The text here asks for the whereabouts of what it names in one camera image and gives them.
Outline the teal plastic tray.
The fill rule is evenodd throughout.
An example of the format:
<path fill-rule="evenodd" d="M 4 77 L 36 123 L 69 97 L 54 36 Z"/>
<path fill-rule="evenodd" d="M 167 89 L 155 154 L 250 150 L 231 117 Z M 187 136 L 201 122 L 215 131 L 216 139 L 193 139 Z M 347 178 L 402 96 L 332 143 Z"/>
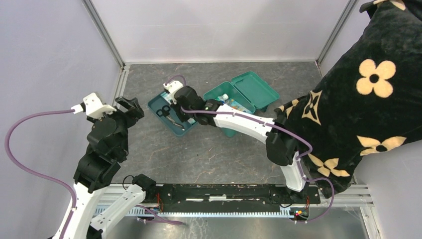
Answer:
<path fill-rule="evenodd" d="M 198 124 L 194 119 L 182 122 L 172 108 L 171 99 L 165 91 L 151 99 L 147 105 L 155 116 L 177 137 L 186 135 Z"/>

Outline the black handled scissors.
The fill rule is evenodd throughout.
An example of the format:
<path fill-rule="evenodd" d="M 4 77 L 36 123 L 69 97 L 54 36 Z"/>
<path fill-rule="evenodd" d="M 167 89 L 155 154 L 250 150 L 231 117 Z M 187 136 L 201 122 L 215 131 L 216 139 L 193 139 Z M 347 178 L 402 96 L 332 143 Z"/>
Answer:
<path fill-rule="evenodd" d="M 170 116 L 170 107 L 168 105 L 164 105 L 161 109 L 156 111 L 158 117 L 165 117 L 171 124 L 179 127 L 181 130 L 185 131 L 183 125 L 177 123 L 171 116 Z"/>

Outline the white pill bottle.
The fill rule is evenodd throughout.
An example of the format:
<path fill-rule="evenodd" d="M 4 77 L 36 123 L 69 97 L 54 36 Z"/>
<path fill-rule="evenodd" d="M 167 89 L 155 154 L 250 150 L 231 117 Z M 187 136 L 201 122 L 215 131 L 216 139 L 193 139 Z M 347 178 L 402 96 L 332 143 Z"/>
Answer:
<path fill-rule="evenodd" d="M 229 99 L 229 96 L 227 94 L 223 94 L 221 96 L 218 96 L 216 99 L 221 102 L 226 102 Z"/>

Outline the blue cotton swab packet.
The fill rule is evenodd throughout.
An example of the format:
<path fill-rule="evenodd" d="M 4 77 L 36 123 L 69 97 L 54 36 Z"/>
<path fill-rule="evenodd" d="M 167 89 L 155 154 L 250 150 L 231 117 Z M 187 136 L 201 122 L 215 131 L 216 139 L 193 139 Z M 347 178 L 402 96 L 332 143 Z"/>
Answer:
<path fill-rule="evenodd" d="M 246 112 L 247 108 L 245 108 L 243 105 L 241 105 L 239 102 L 237 102 L 234 99 L 228 99 L 226 101 L 226 104 L 229 105 L 230 107 L 232 107 L 235 110 L 241 111 L 241 112 Z"/>

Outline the green medicine kit box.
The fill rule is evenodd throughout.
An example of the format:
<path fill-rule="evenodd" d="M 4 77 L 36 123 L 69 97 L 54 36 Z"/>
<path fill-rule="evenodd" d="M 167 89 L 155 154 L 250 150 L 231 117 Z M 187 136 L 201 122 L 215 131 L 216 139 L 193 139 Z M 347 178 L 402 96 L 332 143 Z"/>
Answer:
<path fill-rule="evenodd" d="M 229 99 L 234 99 L 247 108 L 246 113 L 254 114 L 256 111 L 265 112 L 269 104 L 279 99 L 279 94 L 262 80 L 255 72 L 249 71 L 240 74 L 212 88 L 204 94 L 204 99 L 214 99 L 227 94 Z"/>

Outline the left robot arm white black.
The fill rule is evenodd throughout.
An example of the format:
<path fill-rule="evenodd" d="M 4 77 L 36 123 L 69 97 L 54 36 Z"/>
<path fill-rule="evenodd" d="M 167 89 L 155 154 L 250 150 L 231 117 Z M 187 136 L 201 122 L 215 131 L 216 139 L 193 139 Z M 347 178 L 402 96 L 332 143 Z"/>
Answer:
<path fill-rule="evenodd" d="M 132 208 L 156 198 L 156 182 L 139 174 L 105 211 L 93 216 L 120 164 L 127 159 L 128 129 L 144 117 L 137 98 L 118 97 L 115 101 L 126 110 L 103 103 L 96 93 L 72 107 L 76 114 L 84 112 L 93 126 L 87 135 L 86 153 L 74 174 L 76 198 L 69 203 L 55 239 L 104 239 Z"/>

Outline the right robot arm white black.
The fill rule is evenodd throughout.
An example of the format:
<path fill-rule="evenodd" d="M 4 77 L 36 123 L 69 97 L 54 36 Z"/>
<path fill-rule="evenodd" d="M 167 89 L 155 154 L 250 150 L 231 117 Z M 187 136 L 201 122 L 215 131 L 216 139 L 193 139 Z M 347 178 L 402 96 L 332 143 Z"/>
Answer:
<path fill-rule="evenodd" d="M 308 182 L 301 157 L 312 152 L 313 147 L 302 137 L 288 130 L 286 118 L 262 118 L 236 110 L 221 101 L 204 100 L 190 86 L 180 85 L 168 89 L 172 102 L 182 116 L 192 118 L 201 125 L 231 129 L 262 142 L 267 158 L 281 167 L 291 202 L 300 203 L 308 195 Z"/>

